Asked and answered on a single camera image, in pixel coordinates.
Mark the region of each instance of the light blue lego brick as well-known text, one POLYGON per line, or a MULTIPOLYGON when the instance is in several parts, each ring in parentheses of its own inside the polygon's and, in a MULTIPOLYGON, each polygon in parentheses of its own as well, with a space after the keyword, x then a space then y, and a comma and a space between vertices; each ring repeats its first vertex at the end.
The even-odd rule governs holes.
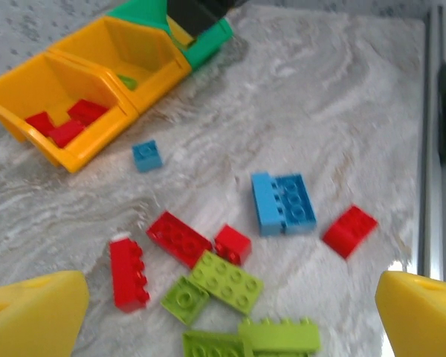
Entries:
POLYGON ((155 140, 134 145, 132 154, 134 155, 135 166, 140 173, 158 169, 163 165, 155 140))
POLYGON ((303 177, 279 176, 275 182, 284 211, 284 232, 299 234, 314 230, 317 219, 303 177))
POLYGON ((251 175, 251 182, 259 233, 264 237, 281 234, 284 217, 274 180, 268 173, 254 173, 251 175))

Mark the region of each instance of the white marble table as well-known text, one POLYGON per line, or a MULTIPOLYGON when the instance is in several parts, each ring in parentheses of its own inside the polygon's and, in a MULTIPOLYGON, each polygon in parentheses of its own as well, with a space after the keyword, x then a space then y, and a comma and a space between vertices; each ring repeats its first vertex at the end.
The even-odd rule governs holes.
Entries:
MULTIPOLYGON (((159 300, 188 271, 144 233, 167 209, 206 237, 229 223, 251 238, 245 268, 265 281, 253 318, 309 316, 321 357, 389 356, 374 293, 406 266, 417 224, 423 24, 256 6, 230 20, 234 39, 78 174, 0 126, 0 285, 82 270, 91 300, 73 356, 182 356, 186 327, 159 300), (130 147, 151 138, 164 168, 137 173, 130 147), (304 175, 315 232, 258 237, 257 170, 304 175), (346 262, 320 237, 351 202, 380 228, 346 262), (112 301, 121 231, 145 251, 152 296, 131 315, 112 301)), ((194 328, 235 332, 241 318, 214 300, 194 328)))

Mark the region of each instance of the yellow plastic bin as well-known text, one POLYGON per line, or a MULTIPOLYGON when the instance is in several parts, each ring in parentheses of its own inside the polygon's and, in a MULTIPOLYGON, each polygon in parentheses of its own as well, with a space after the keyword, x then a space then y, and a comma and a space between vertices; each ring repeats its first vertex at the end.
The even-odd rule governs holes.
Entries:
POLYGON ((78 171, 138 117, 135 107, 109 78, 55 54, 39 54, 0 77, 0 121, 18 140, 26 138, 52 164, 78 171), (109 108, 63 149, 29 125, 25 118, 46 111, 55 125, 69 116, 78 100, 109 108))
POLYGON ((108 16, 56 42, 49 51, 106 73, 139 113, 192 71, 165 31, 108 16), (129 88, 122 76, 137 82, 136 88, 129 88))

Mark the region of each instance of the bin compartment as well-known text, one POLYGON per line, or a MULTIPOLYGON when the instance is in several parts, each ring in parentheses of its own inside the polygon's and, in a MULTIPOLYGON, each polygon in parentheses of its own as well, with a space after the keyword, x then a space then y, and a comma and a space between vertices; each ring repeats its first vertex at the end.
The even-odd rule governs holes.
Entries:
POLYGON ((165 31, 107 16, 55 43, 49 51, 105 73, 139 113, 191 72, 165 31), (129 80, 136 88, 130 88, 129 80))
POLYGON ((106 75, 51 53, 39 54, 0 77, 0 122, 18 141, 28 139, 53 164, 70 172, 84 166, 137 117, 106 75), (68 110, 80 100, 109 110, 64 148, 46 136, 50 125, 47 130, 33 127, 38 126, 37 115, 41 120, 47 115, 54 127, 69 122, 68 110))
MULTIPOLYGON (((135 24, 160 28, 172 36, 167 22, 167 0, 130 0, 116 7, 110 16, 135 24)), ((230 24, 225 19, 219 20, 203 32, 194 43, 186 48, 178 46, 192 70, 197 70, 233 35, 230 24)))

